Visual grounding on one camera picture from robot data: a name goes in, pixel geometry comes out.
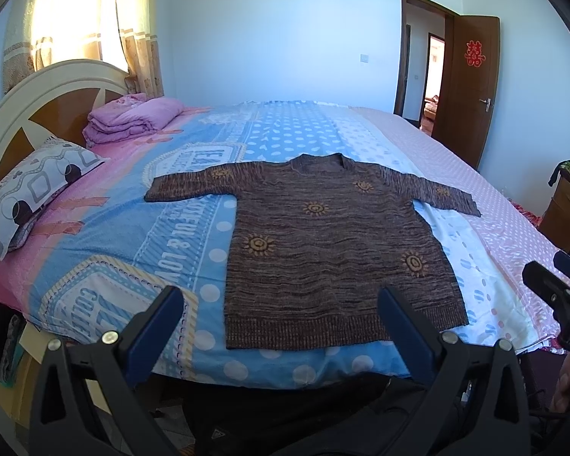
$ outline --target hand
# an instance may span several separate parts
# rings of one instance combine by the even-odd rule
[[[570,405],[570,353],[566,355],[559,379],[555,387],[555,394],[551,400],[549,410],[556,413],[565,413]]]

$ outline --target screw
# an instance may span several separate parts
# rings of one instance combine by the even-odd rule
[[[458,336],[455,332],[445,331],[441,334],[441,339],[448,343],[449,345],[455,345],[458,343]]]
[[[57,350],[59,350],[61,348],[61,341],[58,340],[57,338],[53,338],[51,341],[49,341],[47,348],[51,352],[56,352]]]
[[[513,349],[513,345],[511,344],[511,341],[509,341],[508,339],[500,339],[499,347],[507,352],[510,352]]]
[[[116,331],[108,331],[104,333],[101,340],[107,345],[113,345],[119,340],[119,334]]]

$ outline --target black pants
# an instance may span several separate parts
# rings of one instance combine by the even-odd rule
[[[363,373],[319,389],[275,390],[184,381],[196,456],[264,456],[348,418],[390,378]]]

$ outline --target red chinese character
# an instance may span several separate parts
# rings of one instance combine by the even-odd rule
[[[485,55],[481,54],[481,43],[479,41],[467,42],[467,52],[464,53],[467,59],[467,64],[470,67],[480,67],[482,62],[486,59]]]

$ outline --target nightstand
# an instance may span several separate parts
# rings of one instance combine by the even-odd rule
[[[570,253],[570,175],[564,170],[560,171],[557,188],[538,231],[556,247]]]

